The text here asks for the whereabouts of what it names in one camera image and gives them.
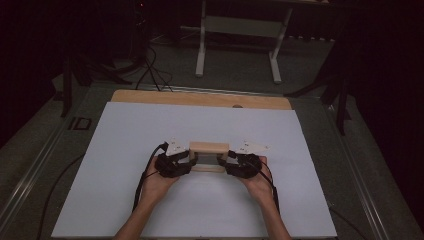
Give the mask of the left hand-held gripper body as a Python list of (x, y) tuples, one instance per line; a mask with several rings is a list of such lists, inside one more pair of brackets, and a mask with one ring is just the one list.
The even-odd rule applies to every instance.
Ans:
[(174, 138), (163, 144), (164, 153), (157, 156), (155, 168), (159, 174), (166, 178), (179, 177), (179, 166), (189, 163), (179, 163), (184, 152), (188, 151)]

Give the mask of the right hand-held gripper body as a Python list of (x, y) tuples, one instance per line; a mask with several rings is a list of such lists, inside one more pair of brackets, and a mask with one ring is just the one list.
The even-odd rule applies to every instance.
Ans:
[(235, 151), (237, 166), (234, 170), (234, 175), (236, 177), (249, 179), (260, 174), (265, 179), (268, 179), (268, 176), (262, 171), (264, 163), (259, 158), (259, 153), (267, 151), (268, 149), (269, 146), (267, 145), (244, 141)]

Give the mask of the wooden picture frame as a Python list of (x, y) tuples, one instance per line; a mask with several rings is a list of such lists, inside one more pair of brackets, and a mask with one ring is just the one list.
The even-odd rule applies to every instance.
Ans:
[(223, 173), (225, 168), (220, 165), (220, 161), (226, 162), (228, 152), (228, 143), (191, 142), (189, 160), (193, 163), (192, 170)]

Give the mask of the person's right hand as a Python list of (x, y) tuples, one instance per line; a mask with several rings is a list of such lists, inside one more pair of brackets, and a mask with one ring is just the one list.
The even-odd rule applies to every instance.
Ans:
[(240, 181), (246, 187), (250, 196), (259, 205), (273, 204), (273, 189), (270, 183), (272, 177), (269, 169), (266, 167), (267, 158), (265, 156), (260, 156), (259, 159), (262, 162), (261, 172), (249, 179), (240, 178)]

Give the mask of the person's left hand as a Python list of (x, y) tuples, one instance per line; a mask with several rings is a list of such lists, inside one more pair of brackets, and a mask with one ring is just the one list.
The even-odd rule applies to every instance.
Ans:
[(167, 194), (168, 190), (176, 183), (179, 178), (166, 178), (158, 173), (155, 168), (157, 157), (154, 157), (147, 170), (147, 177), (143, 182), (140, 196), (140, 203), (157, 204)]

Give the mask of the black floor socket plate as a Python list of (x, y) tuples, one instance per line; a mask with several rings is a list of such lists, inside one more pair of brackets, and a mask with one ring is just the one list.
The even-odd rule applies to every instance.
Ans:
[(73, 117), (68, 129), (69, 130), (89, 130), (92, 124), (92, 120), (90, 118), (84, 117)]

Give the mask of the white metal stand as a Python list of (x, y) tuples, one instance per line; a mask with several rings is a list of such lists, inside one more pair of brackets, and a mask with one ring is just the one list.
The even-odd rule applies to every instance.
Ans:
[(293, 12), (292, 7), (288, 7), (283, 14), (281, 21), (264, 21), (243, 19), (235, 17), (214, 16), (207, 14), (207, 1), (201, 0), (200, 17), (200, 40), (196, 61), (195, 75), (202, 77), (204, 74), (206, 56), (206, 33), (224, 33), (243, 36), (274, 38), (275, 47), (268, 53), (270, 69), (275, 84), (281, 84), (282, 78), (278, 65), (278, 55), (285, 37), (286, 30)]

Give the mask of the black tripod stand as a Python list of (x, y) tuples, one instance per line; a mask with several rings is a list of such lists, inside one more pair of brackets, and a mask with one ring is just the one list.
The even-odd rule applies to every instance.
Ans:
[(314, 89), (325, 86), (320, 101), (331, 105), (338, 99), (336, 127), (342, 136), (345, 135), (344, 119), (347, 114), (349, 75), (360, 46), (350, 37), (339, 35), (328, 53), (314, 81), (294, 92), (286, 93), (287, 97), (300, 97)]

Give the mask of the metal floor rail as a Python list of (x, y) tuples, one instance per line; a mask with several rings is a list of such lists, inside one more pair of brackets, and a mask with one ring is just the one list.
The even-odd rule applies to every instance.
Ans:
[(72, 116), (61, 118), (58, 126), (49, 135), (46, 143), (31, 163), (29, 169), (17, 183), (11, 196), (0, 210), (0, 235), (4, 234), (48, 162), (63, 132), (72, 122)]
[[(159, 91), (153, 85), (142, 85), (138, 90)], [(222, 89), (209, 89), (209, 88), (193, 88), (193, 87), (180, 87), (171, 86), (160, 90), (160, 92), (187, 92), (187, 93), (211, 93), (211, 94), (225, 94), (225, 95), (248, 95), (248, 96), (267, 96), (267, 97), (284, 97), (282, 93), (264, 93), (264, 92), (250, 92), (250, 91), (237, 91), (237, 90), (222, 90)]]
[(348, 171), (352, 177), (355, 191), (361, 202), (364, 214), (367, 217), (367, 221), (370, 225), (374, 238), (375, 240), (389, 240), (385, 226), (381, 220), (378, 209), (376, 208), (375, 201), (366, 186), (361, 172), (359, 171), (358, 165), (356, 164), (356, 160), (349, 147), (349, 144), (346, 141), (346, 138), (341, 135), (338, 127), (336, 126), (336, 109), (332, 105), (324, 105), (323, 108), (327, 118), (330, 121), (333, 132), (337, 135), (337, 139), (341, 145), (341, 148), (343, 149), (343, 153), (347, 160)]

